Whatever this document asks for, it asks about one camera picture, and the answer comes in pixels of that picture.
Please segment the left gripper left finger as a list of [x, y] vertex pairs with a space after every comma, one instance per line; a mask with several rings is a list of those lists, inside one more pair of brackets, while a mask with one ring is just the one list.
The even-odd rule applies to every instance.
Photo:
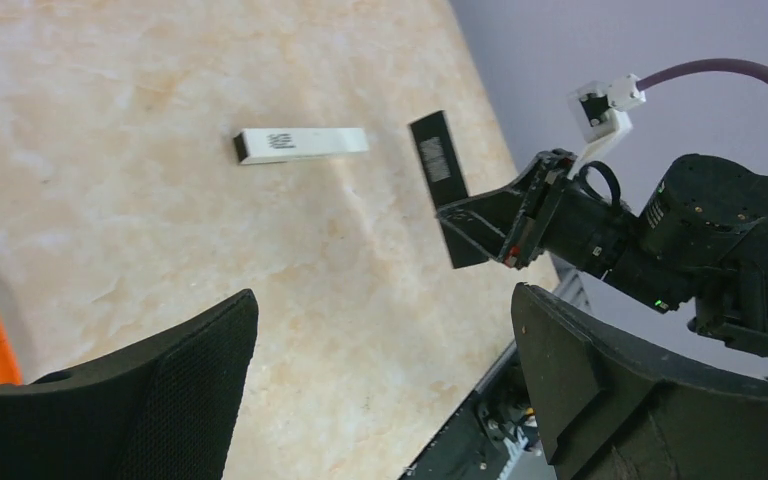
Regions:
[[27, 385], [0, 385], [0, 479], [219, 479], [258, 333], [244, 289]]

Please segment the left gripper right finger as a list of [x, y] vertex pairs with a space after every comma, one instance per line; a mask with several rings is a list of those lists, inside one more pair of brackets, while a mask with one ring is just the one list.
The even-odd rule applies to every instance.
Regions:
[[560, 479], [768, 479], [768, 381], [626, 333], [520, 283], [511, 319]]

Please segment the white remote control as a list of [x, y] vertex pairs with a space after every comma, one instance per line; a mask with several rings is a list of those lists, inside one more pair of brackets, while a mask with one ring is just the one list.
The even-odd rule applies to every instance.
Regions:
[[364, 153], [369, 144], [362, 128], [246, 128], [234, 138], [240, 165], [287, 163]]

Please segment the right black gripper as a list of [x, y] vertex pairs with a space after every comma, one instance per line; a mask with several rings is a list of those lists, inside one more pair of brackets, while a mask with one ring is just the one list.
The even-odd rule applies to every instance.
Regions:
[[607, 164], [588, 162], [564, 178], [576, 160], [567, 150], [542, 151], [505, 186], [437, 202], [450, 263], [521, 269], [549, 252], [604, 278], [631, 243], [634, 215]]

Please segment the black remote control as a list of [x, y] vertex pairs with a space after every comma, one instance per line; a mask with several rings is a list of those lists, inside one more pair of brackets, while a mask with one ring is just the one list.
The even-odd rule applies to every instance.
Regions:
[[[464, 180], [445, 112], [438, 110], [409, 124], [434, 209], [466, 199]], [[457, 232], [439, 220], [450, 263], [454, 269], [479, 265], [488, 258]]]

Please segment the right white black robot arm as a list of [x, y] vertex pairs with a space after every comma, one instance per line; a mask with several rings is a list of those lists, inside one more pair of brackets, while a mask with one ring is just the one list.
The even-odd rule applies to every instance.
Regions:
[[657, 312], [693, 302], [692, 332], [768, 357], [768, 176], [686, 154], [634, 213], [606, 163], [573, 163], [544, 151], [503, 187], [438, 203], [455, 266], [551, 253]]

